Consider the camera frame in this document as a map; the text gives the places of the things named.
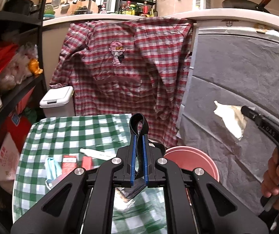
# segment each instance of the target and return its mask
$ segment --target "black strap loop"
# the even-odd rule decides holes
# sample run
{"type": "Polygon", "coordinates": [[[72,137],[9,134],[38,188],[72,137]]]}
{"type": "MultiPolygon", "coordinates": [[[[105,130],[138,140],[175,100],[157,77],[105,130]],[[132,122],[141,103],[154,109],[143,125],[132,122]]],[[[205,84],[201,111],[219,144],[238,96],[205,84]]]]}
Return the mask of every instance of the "black strap loop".
{"type": "MultiPolygon", "coordinates": [[[[135,172],[135,179],[138,179],[140,177],[144,176],[144,158],[143,158],[143,135],[148,135],[149,126],[148,122],[145,118],[145,116],[141,113],[134,114],[130,119],[130,132],[131,136],[136,135],[136,145],[135,145],[135,151],[136,151],[136,157],[139,163],[138,171],[135,172]],[[140,131],[138,131],[138,125],[142,124],[142,127],[140,131]]],[[[149,143],[153,144],[156,148],[159,148],[162,152],[162,155],[165,154],[165,147],[161,143],[154,143],[151,141],[148,141],[149,143]]]]}

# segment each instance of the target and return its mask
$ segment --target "frying pan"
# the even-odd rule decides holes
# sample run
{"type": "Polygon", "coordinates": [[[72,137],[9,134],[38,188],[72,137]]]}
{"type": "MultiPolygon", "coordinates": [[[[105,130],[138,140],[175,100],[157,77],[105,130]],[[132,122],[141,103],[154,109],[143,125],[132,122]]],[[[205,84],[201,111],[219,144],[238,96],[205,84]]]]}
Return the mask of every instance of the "frying pan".
{"type": "Polygon", "coordinates": [[[249,0],[224,0],[222,2],[223,8],[233,8],[233,9],[246,9],[253,11],[262,11],[270,13],[264,7],[268,5],[271,0],[262,0],[259,4],[249,1],[249,0]]]}

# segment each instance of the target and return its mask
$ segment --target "blue face mask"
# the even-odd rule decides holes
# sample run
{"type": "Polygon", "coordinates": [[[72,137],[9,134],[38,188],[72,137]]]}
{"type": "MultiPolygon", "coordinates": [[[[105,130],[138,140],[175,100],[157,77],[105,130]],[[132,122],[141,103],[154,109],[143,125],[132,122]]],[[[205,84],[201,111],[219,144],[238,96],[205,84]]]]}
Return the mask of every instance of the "blue face mask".
{"type": "Polygon", "coordinates": [[[47,158],[44,163],[46,170],[46,187],[52,189],[52,181],[62,174],[59,163],[54,158],[47,158]]]}

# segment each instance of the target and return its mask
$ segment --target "gray fabric cover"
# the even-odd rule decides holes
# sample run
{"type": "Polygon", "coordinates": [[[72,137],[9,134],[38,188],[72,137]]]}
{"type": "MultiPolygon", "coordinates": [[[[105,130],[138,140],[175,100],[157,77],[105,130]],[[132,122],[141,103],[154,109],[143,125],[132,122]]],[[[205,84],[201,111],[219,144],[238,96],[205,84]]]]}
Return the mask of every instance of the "gray fabric cover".
{"type": "Polygon", "coordinates": [[[195,67],[180,124],[183,144],[206,152],[220,182],[254,213],[272,143],[249,120],[241,141],[213,111],[214,101],[247,105],[279,120],[279,43],[232,35],[199,35],[195,67]]]}

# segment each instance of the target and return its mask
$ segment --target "silver screw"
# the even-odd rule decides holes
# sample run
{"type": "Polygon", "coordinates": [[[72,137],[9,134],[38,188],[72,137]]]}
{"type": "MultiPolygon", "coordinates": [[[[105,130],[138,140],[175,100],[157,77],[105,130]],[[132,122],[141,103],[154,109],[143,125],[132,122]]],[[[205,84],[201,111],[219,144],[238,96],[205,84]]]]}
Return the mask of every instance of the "silver screw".
{"type": "Polygon", "coordinates": [[[76,168],[75,169],[75,175],[82,175],[84,173],[83,168],[76,168]]]}
{"type": "Polygon", "coordinates": [[[164,159],[164,158],[160,158],[160,159],[157,160],[157,162],[159,164],[166,164],[168,161],[166,159],[164,159]]]}
{"type": "Polygon", "coordinates": [[[113,164],[120,164],[121,163],[121,159],[120,158],[113,158],[112,160],[111,160],[111,162],[113,163],[113,164]]]}
{"type": "Polygon", "coordinates": [[[201,176],[201,175],[204,175],[204,170],[202,168],[197,168],[197,169],[195,169],[195,173],[198,176],[201,176]]]}

